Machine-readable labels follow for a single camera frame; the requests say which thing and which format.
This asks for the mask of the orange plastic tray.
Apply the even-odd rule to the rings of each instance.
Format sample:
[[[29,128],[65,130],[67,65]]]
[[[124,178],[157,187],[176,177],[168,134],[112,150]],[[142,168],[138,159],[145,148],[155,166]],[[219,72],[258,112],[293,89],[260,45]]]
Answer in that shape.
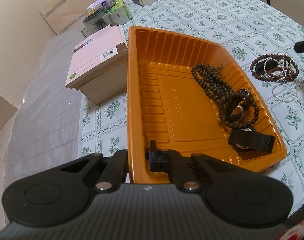
[[[271,154],[238,154],[228,143],[230,130],[218,109],[192,76],[197,64],[221,67],[233,88],[248,89],[260,108],[254,129],[275,137]],[[136,184],[167,183],[162,172],[151,172],[145,155],[149,142],[189,157],[204,153],[227,163],[261,172],[286,157],[287,149],[263,98],[220,44],[172,31],[129,28],[127,127],[130,180]]]

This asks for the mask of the green tissue box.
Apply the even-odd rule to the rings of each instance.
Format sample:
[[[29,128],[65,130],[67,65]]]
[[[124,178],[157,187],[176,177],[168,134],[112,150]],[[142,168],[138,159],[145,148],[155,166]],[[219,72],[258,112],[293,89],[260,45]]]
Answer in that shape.
[[[108,12],[111,14],[113,22],[119,25],[124,25],[132,19],[130,10],[123,0],[116,0],[115,5],[110,7]]]

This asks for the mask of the purple tissue pack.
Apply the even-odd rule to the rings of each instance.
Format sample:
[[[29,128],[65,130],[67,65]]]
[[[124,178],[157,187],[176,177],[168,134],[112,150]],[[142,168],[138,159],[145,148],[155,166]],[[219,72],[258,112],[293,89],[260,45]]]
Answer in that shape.
[[[115,0],[96,0],[87,7],[87,12],[91,14],[98,9],[110,9],[112,6],[115,5],[115,3]]]

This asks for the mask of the pink book stack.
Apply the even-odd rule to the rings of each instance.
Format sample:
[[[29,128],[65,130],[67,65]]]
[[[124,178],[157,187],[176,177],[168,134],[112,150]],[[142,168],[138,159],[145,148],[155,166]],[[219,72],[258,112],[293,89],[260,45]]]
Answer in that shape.
[[[127,87],[128,46],[121,25],[109,24],[74,48],[66,88],[96,105]]]

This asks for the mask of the black watch on sheet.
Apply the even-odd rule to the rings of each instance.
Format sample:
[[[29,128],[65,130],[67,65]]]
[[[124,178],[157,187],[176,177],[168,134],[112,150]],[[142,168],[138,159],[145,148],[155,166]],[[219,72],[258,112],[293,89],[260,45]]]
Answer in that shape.
[[[268,70],[272,70],[273,68],[278,66],[278,60],[273,58],[267,58],[255,64],[255,73],[257,75],[264,75],[268,72]]]

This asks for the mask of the black band wristwatch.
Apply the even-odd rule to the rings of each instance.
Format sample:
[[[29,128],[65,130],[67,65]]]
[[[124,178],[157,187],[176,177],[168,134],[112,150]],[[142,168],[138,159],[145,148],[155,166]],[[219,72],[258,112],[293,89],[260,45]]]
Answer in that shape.
[[[234,95],[230,96],[229,104],[226,108],[226,118],[232,123],[240,123],[245,119],[246,113],[254,102],[251,92],[242,88]]]

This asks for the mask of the floral green white bedsheet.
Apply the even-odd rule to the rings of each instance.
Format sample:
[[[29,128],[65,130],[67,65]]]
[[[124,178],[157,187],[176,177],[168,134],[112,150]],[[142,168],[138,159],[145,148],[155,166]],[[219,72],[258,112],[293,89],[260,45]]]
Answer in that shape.
[[[134,183],[167,183],[152,172],[149,142],[210,155],[281,181],[304,206],[304,27],[259,0],[125,0],[132,19],[128,90],[102,103],[83,98],[78,156],[128,150]],[[241,152],[236,130],[206,84],[218,74],[232,92],[246,88],[254,104],[244,124],[275,138],[271,153]]]

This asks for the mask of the black strap watch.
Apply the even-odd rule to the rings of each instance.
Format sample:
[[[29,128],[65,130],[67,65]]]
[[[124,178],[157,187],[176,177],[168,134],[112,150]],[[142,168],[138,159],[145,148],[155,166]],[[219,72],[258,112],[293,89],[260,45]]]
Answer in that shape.
[[[271,154],[275,137],[255,131],[253,128],[232,129],[228,143],[241,153],[261,151]]]

